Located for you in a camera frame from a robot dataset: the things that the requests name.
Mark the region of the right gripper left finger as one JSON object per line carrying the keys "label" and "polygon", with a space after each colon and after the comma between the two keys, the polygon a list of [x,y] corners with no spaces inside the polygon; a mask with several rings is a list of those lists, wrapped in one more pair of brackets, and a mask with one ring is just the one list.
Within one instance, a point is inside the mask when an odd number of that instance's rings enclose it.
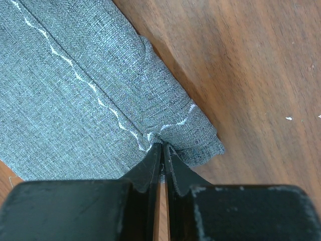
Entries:
{"label": "right gripper left finger", "polygon": [[161,145],[119,179],[29,181],[1,206],[1,240],[154,240]]}

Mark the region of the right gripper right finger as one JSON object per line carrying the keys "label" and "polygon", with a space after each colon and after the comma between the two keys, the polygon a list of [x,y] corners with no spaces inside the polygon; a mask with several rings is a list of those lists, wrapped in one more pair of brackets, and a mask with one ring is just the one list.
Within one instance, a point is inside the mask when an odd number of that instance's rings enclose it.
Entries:
{"label": "right gripper right finger", "polygon": [[169,240],[320,240],[320,217],[293,185],[214,185],[164,145]]}

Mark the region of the grey cloth napkin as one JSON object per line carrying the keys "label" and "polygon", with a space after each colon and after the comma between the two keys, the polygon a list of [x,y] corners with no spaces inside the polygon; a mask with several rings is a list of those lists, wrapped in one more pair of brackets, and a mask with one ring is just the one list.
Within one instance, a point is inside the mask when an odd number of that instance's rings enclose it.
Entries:
{"label": "grey cloth napkin", "polygon": [[225,151],[112,1],[1,1],[1,160],[18,176],[116,179],[164,142],[191,167]]}

